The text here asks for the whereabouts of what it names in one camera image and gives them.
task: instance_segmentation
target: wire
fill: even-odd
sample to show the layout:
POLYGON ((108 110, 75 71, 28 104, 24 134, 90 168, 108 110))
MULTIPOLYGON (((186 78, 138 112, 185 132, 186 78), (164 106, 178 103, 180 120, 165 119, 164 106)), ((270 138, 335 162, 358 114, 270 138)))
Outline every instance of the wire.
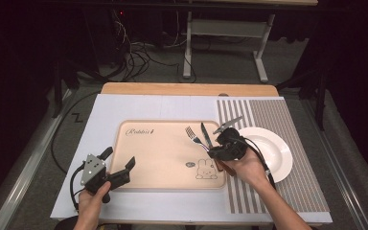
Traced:
POLYGON ((70 179, 70 195, 71 195, 71 200, 73 201, 73 205, 74 208, 76 209, 76 211, 79 210, 79 204, 76 201, 75 198, 75 194, 74 194, 74 179, 76 178, 76 175, 83 170, 85 166, 85 161, 82 162, 82 165, 80 165, 73 173, 73 175, 71 175, 71 179, 70 179))
POLYGON ((53 134, 53 139, 52 139, 52 143, 50 144, 50 151, 51 151, 51 154, 52 154, 52 157, 53 157, 53 160, 55 161, 57 167, 64 173, 64 174, 67 174, 67 171, 62 168, 62 166, 59 164, 58 160, 56 159, 56 155, 55 155, 55 151, 54 151, 54 142, 56 141, 56 138, 57 138, 57 135, 58 135, 58 131, 59 131, 59 128, 61 127, 62 123, 64 122, 65 118, 67 117, 67 115, 70 113, 70 111, 77 105, 79 104, 80 102, 82 102, 84 99, 92 96, 92 95, 96 95, 96 94, 99 94, 101 91, 96 91, 96 92, 93 92, 93 93, 90 93, 86 96, 84 96, 83 98, 79 99, 78 101, 76 101, 68 110, 67 112, 65 112, 64 114, 64 117, 61 119, 61 121, 59 122, 57 128, 56 128, 56 131, 55 133, 53 134))
POLYGON ((268 177, 268 180, 270 181, 271 186, 274 189, 276 189, 276 184, 274 183, 273 174, 271 173, 270 169, 268 168, 268 165, 265 162, 265 157, 263 156, 263 154, 262 154, 261 150, 259 149, 259 147, 252 140, 250 140, 248 138, 244 138, 243 137, 243 140, 242 139, 238 139, 238 138, 229 138, 229 139, 232 140, 232 141, 239 141, 241 143, 246 144, 248 147, 250 147, 251 150, 253 150, 256 153, 256 155, 258 156, 260 162, 263 165, 263 168, 264 168, 265 173, 266 173, 266 175, 268 177), (256 148, 254 148, 251 145, 249 145, 246 142, 246 140, 249 141, 250 143, 252 143, 256 148))

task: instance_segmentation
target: finger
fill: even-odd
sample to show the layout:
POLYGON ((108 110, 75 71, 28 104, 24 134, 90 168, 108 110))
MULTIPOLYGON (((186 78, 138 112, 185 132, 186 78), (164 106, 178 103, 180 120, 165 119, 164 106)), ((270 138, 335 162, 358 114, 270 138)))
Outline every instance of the finger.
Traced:
POLYGON ((110 189, 110 182, 106 181, 101 188, 97 191, 97 193, 95 194, 95 197, 97 197, 98 199, 102 199, 104 197, 104 195, 109 191, 110 189))

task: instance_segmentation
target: metal bar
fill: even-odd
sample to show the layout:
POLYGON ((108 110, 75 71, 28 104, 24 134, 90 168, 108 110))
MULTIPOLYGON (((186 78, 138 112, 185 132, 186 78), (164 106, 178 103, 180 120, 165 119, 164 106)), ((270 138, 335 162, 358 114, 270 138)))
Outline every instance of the metal bar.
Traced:
POLYGON ((184 12, 268 12, 268 13, 319 13, 333 14, 348 12, 348 8, 318 8, 316 6, 228 4, 228 3, 134 3, 134 2, 79 2, 61 0, 42 0, 38 5, 46 7, 100 7, 124 10, 169 10, 184 12))
MULTIPOLYGON (((69 107, 69 103, 71 102, 72 98, 71 95, 73 94, 71 93, 71 90, 68 89, 63 97, 63 101, 67 101, 64 108, 69 107)), ((17 178, 5 203, 2 205, 0 210, 0 230, 7 229, 8 225, 10 224, 12 216, 16 212, 17 207, 26 194, 29 185, 32 183, 35 172, 37 171, 41 159, 43 158, 44 153, 46 152, 46 149, 49 146, 56 129, 58 128, 58 124, 64 117, 65 110, 66 109, 62 109, 58 116, 52 120, 46 134, 41 138, 40 141, 38 141, 39 145, 34 147, 31 157, 23 168, 22 173, 17 178)))
POLYGON ((340 166, 335 153, 331 147, 331 144, 325 135, 324 131, 321 131, 314 119, 314 111, 308 101, 302 101, 302 105, 306 112, 309 115, 310 122, 312 126, 315 127, 315 130, 318 133, 319 139, 322 142, 322 145, 325 149, 326 157, 328 159, 328 163, 331 167, 331 171, 333 173, 333 177, 335 178, 336 184, 339 187, 342 196, 345 199, 346 205, 348 206, 349 211, 355 221, 357 229, 359 230, 368 230, 368 219, 364 214, 360 203, 357 199, 357 194, 355 190, 352 188, 351 183, 349 182, 348 178, 345 175, 342 167, 340 166))

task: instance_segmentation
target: hand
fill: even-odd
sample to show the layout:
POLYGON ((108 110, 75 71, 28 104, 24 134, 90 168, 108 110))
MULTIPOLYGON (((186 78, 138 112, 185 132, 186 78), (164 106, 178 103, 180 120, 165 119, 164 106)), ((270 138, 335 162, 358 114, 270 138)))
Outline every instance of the hand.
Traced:
POLYGON ((265 175, 265 169, 252 149, 247 149, 241 160, 226 161, 238 177, 250 184, 259 194, 277 229, 310 229, 304 220, 283 200, 271 186, 265 175))
POLYGON ((255 189, 268 182, 263 165, 251 148, 246 150, 241 160, 225 161, 225 164, 234 169, 241 180, 255 189))
POLYGON ((83 190, 79 196, 79 219, 74 229, 96 229, 100 216, 103 197, 110 189, 110 182, 106 181, 96 194, 92 195, 83 190))

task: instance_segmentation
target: knife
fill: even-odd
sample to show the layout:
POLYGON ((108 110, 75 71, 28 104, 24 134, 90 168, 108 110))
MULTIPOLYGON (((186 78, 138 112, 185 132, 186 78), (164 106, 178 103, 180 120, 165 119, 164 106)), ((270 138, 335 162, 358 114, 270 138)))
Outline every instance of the knife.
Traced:
POLYGON ((217 130, 215 130, 213 133, 217 134, 219 132, 222 132, 224 130, 226 130, 228 127, 230 127, 231 125, 233 125, 234 123, 240 121, 243 118, 243 115, 241 115, 240 117, 237 117, 235 119, 232 119, 224 124, 222 124, 217 130))
MULTIPOLYGON (((202 134, 204 135, 205 141, 207 142, 208 149, 211 149, 213 145, 212 145, 211 139, 209 138, 208 131, 205 128, 204 123, 201 123, 201 130, 202 130, 202 134)), ((217 165, 219 172, 226 170, 230 175, 232 176, 236 175, 236 172, 232 168, 227 166, 225 163, 223 163, 221 160, 214 159, 214 161, 215 161, 215 164, 217 165)))

